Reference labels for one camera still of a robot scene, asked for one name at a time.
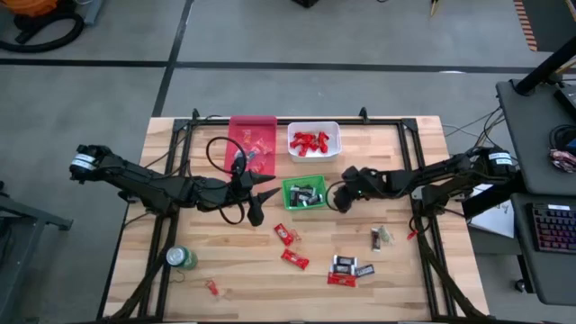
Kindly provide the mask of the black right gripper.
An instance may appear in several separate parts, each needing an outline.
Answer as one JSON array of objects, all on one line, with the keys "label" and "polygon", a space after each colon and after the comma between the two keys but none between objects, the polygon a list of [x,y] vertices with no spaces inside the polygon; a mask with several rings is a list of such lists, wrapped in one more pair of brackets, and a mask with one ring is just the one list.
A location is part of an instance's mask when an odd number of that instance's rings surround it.
[{"label": "black right gripper", "polygon": [[333,200],[341,213],[348,212],[355,200],[387,199],[392,196],[385,191],[383,174],[375,169],[363,167],[358,170],[351,166],[342,173],[341,178],[343,185],[336,190]]}]

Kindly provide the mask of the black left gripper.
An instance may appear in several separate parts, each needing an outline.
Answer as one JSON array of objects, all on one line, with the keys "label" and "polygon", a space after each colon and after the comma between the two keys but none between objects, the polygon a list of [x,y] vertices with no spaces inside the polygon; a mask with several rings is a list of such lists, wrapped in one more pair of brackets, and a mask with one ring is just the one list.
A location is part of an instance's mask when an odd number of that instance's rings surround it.
[{"label": "black left gripper", "polygon": [[[197,203],[198,210],[201,212],[218,210],[220,216],[230,225],[240,224],[247,216],[253,227],[260,226],[264,221],[262,204],[277,194],[280,188],[258,194],[252,194],[251,190],[254,185],[274,180],[275,176],[261,175],[246,170],[244,157],[235,158],[230,172],[232,178],[227,183],[215,178],[206,179],[208,184],[204,184],[200,191],[200,200]],[[229,206],[239,207],[240,219],[238,221],[232,221],[226,216],[223,208]]]}]

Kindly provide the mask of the green plastic basket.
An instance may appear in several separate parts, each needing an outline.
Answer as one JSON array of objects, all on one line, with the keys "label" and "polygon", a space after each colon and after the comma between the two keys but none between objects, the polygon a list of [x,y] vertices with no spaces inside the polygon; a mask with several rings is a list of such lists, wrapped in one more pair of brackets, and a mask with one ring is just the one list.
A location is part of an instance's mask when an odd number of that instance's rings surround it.
[{"label": "green plastic basket", "polygon": [[[312,206],[303,206],[300,204],[298,207],[291,207],[290,206],[290,196],[291,191],[290,188],[292,185],[298,186],[305,186],[310,185],[316,189],[315,194],[321,194],[323,198],[323,203],[312,205]],[[327,187],[325,185],[325,178],[323,175],[307,175],[303,177],[296,177],[296,178],[289,178],[282,181],[282,188],[283,188],[283,202],[284,208],[289,211],[298,211],[298,210],[307,210],[312,208],[319,208],[324,207],[326,205],[326,190]]]}]

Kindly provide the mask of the pink plastic tray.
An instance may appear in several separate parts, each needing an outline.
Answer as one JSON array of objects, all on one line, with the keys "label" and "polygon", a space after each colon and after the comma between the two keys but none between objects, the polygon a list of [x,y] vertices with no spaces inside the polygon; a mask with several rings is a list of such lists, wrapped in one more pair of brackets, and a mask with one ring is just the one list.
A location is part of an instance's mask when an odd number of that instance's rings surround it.
[{"label": "pink plastic tray", "polygon": [[[229,121],[228,137],[235,140],[248,153],[252,150],[259,139],[263,139],[273,151],[268,155],[258,154],[251,162],[247,162],[247,170],[258,163],[265,162],[265,168],[258,174],[270,175],[275,174],[275,149],[276,149],[276,126],[277,119],[275,116],[232,116]],[[243,130],[251,130],[252,141],[249,145],[243,142]]]}]

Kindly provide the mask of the white plastic bin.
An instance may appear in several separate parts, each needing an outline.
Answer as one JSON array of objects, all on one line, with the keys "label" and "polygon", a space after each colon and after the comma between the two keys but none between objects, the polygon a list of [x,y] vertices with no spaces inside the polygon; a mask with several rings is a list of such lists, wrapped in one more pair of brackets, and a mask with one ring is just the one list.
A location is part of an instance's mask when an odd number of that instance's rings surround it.
[{"label": "white plastic bin", "polygon": [[[321,153],[318,146],[318,135],[321,131],[324,131],[329,136],[327,154]],[[294,137],[296,132],[315,134],[316,138],[314,141],[311,141],[310,144],[315,144],[317,149],[314,152],[310,150],[306,157],[299,157],[298,152],[300,147],[290,148],[290,143],[296,140]],[[296,163],[331,162],[334,161],[342,151],[340,128],[334,121],[302,121],[290,123],[287,128],[287,139],[289,155],[292,161]]]}]

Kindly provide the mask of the green soda can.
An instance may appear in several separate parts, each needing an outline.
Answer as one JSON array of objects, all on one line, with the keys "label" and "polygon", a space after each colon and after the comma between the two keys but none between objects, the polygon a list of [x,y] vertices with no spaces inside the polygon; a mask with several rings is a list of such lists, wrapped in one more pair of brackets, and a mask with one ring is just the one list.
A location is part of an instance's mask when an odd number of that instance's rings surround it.
[{"label": "green soda can", "polygon": [[198,264],[197,255],[183,246],[173,246],[166,252],[167,263],[174,268],[192,270]]}]

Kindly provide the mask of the black desk crossbar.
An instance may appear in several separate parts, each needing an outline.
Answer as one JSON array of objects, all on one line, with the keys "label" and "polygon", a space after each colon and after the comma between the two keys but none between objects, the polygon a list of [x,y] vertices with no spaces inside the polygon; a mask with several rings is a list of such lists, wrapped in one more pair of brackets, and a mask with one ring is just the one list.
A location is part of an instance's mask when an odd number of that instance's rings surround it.
[{"label": "black desk crossbar", "polygon": [[466,219],[471,219],[500,203],[504,203],[512,194],[524,193],[525,191],[526,186],[521,178],[510,180],[505,184],[494,184],[487,190],[464,201],[462,203],[463,214]]}]

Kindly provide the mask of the white paper sheet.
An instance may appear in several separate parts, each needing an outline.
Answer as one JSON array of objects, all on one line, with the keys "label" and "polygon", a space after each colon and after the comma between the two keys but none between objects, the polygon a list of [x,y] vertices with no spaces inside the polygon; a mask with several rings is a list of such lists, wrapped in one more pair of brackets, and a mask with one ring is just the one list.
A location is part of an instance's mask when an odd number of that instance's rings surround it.
[{"label": "white paper sheet", "polygon": [[515,212],[511,201],[498,203],[473,216],[470,224],[478,230],[513,239],[515,237]]}]

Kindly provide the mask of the grey desk top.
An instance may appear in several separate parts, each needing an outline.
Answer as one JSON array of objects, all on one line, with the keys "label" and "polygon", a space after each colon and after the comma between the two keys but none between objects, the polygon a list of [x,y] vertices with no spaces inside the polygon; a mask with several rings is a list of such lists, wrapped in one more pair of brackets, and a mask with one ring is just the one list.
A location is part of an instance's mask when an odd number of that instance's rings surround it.
[{"label": "grey desk top", "polygon": [[544,84],[529,95],[521,95],[509,81],[496,84],[526,190],[531,194],[576,196],[576,172],[563,172],[549,158],[550,132],[561,125],[576,124],[555,99],[556,91],[556,86]]}]

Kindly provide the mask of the black backlit keyboard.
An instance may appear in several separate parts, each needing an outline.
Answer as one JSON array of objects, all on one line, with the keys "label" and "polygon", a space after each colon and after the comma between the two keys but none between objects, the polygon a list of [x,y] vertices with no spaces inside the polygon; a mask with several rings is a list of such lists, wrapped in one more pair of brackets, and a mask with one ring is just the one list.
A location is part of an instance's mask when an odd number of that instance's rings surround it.
[{"label": "black backlit keyboard", "polygon": [[527,209],[538,251],[576,255],[576,206],[530,203]]}]

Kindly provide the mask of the grey metal table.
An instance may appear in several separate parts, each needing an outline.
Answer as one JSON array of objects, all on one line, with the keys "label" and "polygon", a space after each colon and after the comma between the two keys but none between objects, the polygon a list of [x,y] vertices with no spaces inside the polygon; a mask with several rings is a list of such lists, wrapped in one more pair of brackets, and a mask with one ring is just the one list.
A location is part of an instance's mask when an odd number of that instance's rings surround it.
[{"label": "grey metal table", "polygon": [[68,231],[73,221],[33,208],[3,192],[0,181],[0,324],[13,316],[24,275],[48,225]]}]

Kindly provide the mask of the black mat with striped edge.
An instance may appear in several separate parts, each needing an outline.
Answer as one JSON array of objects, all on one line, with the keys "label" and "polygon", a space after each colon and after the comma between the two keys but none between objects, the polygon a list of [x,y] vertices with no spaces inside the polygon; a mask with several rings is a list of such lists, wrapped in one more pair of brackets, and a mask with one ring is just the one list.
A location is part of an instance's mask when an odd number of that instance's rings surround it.
[{"label": "black mat with striped edge", "polygon": [[513,0],[527,46],[554,52],[576,36],[576,0]]}]

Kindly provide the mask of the orange shop vacuum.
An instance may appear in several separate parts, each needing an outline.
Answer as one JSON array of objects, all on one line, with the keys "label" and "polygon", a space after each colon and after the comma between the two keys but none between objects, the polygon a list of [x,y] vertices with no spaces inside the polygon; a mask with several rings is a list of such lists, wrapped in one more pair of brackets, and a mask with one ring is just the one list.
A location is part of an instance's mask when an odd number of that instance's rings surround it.
[{"label": "orange shop vacuum", "polygon": [[3,0],[12,13],[36,17],[56,9],[59,0]]}]

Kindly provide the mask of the black aluminium table frame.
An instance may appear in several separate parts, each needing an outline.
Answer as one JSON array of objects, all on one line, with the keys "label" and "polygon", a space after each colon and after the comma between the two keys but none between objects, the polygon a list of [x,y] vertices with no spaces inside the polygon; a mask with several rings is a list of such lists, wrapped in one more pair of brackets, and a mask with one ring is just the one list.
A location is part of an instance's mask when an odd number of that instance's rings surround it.
[{"label": "black aluminium table frame", "polygon": [[[159,118],[154,117],[150,120],[149,125],[158,125],[160,122],[168,124],[168,133],[170,140],[167,143],[167,153],[160,157],[166,161],[166,171],[176,172],[181,176],[185,173],[186,159],[189,156],[194,130],[198,127],[224,127],[230,122],[229,117],[199,117],[193,120],[192,116],[187,118]],[[424,153],[422,151],[418,119],[416,117],[373,117],[368,124],[363,124],[362,119],[357,117],[279,117],[277,126],[287,126],[293,122],[336,122],[339,126],[350,126],[355,130],[367,130],[369,127],[392,127],[397,132],[400,141],[400,153],[405,165],[410,164],[409,146],[407,136],[412,136],[416,160],[422,166],[424,164]],[[167,216],[169,213],[179,212],[178,207],[170,207],[167,211],[158,216]],[[148,314],[153,315],[157,304],[159,277],[156,277],[155,284],[152,286],[153,292],[150,295]]]}]

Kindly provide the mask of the black diagonal frame strut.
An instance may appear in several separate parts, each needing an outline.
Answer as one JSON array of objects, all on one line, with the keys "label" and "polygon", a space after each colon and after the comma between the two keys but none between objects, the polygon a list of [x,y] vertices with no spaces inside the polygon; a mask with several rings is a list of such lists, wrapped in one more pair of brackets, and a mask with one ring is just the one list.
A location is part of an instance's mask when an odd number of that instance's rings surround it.
[{"label": "black diagonal frame strut", "polygon": [[[427,292],[428,308],[432,321],[444,320],[446,323],[466,322],[467,320],[488,320],[490,317],[477,310],[472,302],[464,295],[464,293],[457,286],[455,280],[450,276],[446,266],[437,258],[435,252],[428,244],[424,226],[421,217],[414,213],[409,221],[409,225],[415,230],[415,237],[418,243],[418,252],[420,255],[423,275],[424,286]],[[445,296],[448,301],[445,303],[446,309],[450,311],[453,308],[451,305],[456,303],[462,310],[464,316],[441,315],[438,310],[437,294],[433,283],[431,274],[433,268],[440,279],[443,288],[446,289]]]},{"label": "black diagonal frame strut", "polygon": [[[157,216],[154,220],[151,241],[144,273],[134,291],[124,304],[112,315],[100,318],[104,324],[153,324],[163,323],[167,304],[167,291],[171,280],[171,266],[167,262],[167,252],[176,245],[176,230],[179,212],[167,216]],[[157,304],[153,315],[149,315],[150,295],[156,277]]]}]

